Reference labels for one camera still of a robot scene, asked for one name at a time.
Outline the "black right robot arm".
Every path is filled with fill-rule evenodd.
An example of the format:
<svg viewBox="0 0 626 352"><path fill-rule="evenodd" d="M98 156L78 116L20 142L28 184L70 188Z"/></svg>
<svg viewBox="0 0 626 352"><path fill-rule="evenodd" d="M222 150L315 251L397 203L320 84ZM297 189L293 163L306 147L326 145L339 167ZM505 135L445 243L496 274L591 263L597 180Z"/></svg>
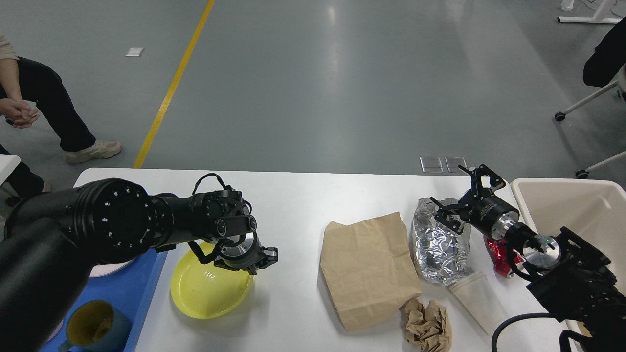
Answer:
<svg viewBox="0 0 626 352"><path fill-rule="evenodd" d="M626 299L616 288L608 256L567 227L557 236L537 234L519 220L518 209L496 195L507 185L501 176L483 164L460 169L471 178L471 188L450 205L431 198L437 207L436 221L456 234L461 234L465 222L488 239L504 239L512 271L528 282L527 289L546 309L505 320L492 334L491 350L498 350L499 335L513 323L552 318L581 322L589 332L585 336L562 330L562 352L571 350L570 341L579 343L585 352L623 352Z"/></svg>

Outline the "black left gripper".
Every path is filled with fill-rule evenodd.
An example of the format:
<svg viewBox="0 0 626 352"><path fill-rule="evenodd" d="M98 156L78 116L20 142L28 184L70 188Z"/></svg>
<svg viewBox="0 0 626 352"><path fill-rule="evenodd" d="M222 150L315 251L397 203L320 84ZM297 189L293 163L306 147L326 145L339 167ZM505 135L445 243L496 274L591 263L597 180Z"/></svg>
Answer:
<svg viewBox="0 0 626 352"><path fill-rule="evenodd" d="M257 234L244 234L226 238L217 245L218 256L213 265L226 270L243 270L250 275L256 275L261 269L277 263L279 249L264 247Z"/></svg>

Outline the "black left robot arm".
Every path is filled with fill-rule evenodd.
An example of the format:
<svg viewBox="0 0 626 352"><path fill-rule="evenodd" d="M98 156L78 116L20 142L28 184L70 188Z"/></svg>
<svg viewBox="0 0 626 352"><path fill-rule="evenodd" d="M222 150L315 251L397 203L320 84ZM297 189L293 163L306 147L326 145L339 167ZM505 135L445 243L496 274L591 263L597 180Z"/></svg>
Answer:
<svg viewBox="0 0 626 352"><path fill-rule="evenodd" d="M84 290L97 265L187 243L201 264L255 275L279 260L257 236L252 205L221 189L154 196L120 178L21 200L1 241L1 350L37 352Z"/></svg>

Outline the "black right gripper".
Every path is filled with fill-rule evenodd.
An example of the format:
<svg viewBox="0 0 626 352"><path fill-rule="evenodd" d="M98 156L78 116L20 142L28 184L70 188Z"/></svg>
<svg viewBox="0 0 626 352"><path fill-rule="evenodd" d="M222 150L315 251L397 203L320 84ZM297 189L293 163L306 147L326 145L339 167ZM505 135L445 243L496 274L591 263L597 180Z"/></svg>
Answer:
<svg viewBox="0 0 626 352"><path fill-rule="evenodd" d="M458 168L470 176L471 187L460 198L460 203L443 205L436 198L430 198L437 207L434 218L455 234L462 234L467 222L490 240L504 238L507 230L519 221L519 210L495 195L507 182L485 164L471 170L463 165ZM489 187L483 185L484 177L488 178ZM452 216L459 216L462 221L449 219Z"/></svg>

